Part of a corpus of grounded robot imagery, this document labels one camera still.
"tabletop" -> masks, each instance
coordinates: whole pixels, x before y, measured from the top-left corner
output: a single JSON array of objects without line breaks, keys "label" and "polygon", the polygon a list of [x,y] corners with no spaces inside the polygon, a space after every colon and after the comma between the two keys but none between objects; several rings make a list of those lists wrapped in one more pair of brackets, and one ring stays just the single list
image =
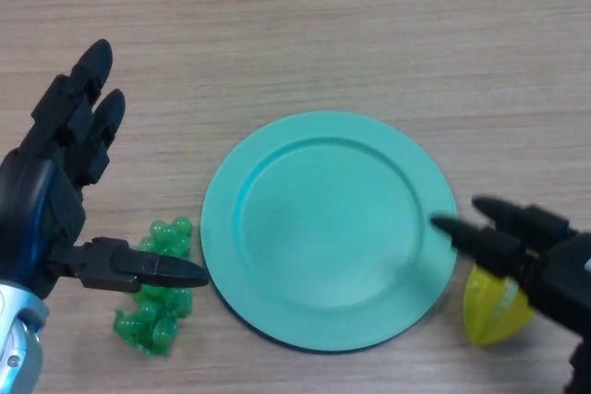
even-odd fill
[{"label": "tabletop", "polygon": [[[439,163],[466,217],[476,193],[537,202],[591,228],[591,0],[0,0],[0,148],[15,147],[55,75],[95,40],[127,114],[80,239],[132,244],[151,221],[199,223],[216,167],[292,113],[377,117]],[[60,281],[47,300],[38,393],[537,393],[570,374],[576,337],[543,318],[477,349],[462,324],[469,264],[431,312],[365,352],[261,339],[195,291],[168,359],[112,332],[119,293]]]}]

